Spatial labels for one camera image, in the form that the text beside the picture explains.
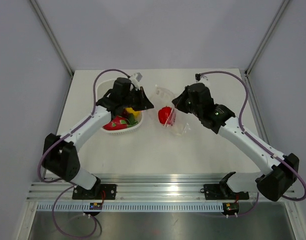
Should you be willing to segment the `clear zip top bag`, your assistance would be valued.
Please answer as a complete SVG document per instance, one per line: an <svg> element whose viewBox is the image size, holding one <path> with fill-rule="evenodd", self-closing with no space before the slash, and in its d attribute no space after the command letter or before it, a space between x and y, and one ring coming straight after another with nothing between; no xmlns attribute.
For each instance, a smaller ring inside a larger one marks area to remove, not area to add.
<svg viewBox="0 0 306 240"><path fill-rule="evenodd" d="M158 128L175 136L181 136L189 129L189 124L186 121L186 115L179 112L172 103L174 98L173 92L155 85L155 89L149 97L154 108L148 110L148 115Z"/></svg>

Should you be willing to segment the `red bell pepper toy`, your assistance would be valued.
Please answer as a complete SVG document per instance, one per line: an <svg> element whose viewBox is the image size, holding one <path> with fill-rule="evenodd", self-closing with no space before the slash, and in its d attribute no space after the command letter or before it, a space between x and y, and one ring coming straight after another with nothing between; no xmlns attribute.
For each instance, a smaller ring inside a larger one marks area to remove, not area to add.
<svg viewBox="0 0 306 240"><path fill-rule="evenodd" d="M159 123L164 126L172 126L175 123L176 111L170 106L165 106L158 111Z"/></svg>

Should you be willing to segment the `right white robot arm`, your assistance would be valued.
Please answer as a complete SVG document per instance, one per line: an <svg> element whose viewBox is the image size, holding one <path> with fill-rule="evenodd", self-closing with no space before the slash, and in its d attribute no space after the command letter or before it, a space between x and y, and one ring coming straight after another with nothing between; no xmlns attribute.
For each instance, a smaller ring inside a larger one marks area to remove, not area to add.
<svg viewBox="0 0 306 240"><path fill-rule="evenodd" d="M259 172L230 172L224 176L220 194L231 198L240 192L259 192L271 201L278 201L297 180L299 159L293 153L284 155L262 139L240 126L240 120L228 107L215 104L208 87L194 83L172 100L174 107L195 115L201 124L227 139L241 150Z"/></svg>

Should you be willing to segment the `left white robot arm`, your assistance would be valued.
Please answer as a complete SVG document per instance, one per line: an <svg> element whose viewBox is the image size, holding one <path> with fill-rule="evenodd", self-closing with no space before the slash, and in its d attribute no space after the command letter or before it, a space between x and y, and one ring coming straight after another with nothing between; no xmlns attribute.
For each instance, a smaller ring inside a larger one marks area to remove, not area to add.
<svg viewBox="0 0 306 240"><path fill-rule="evenodd" d="M45 138L40 166L83 189L85 198L97 198L101 193L101 180L80 165L78 152L100 128L125 108L144 111L154 107L139 84L140 78L138 73L118 77L102 98L93 99L92 111L73 128L62 135L49 134Z"/></svg>

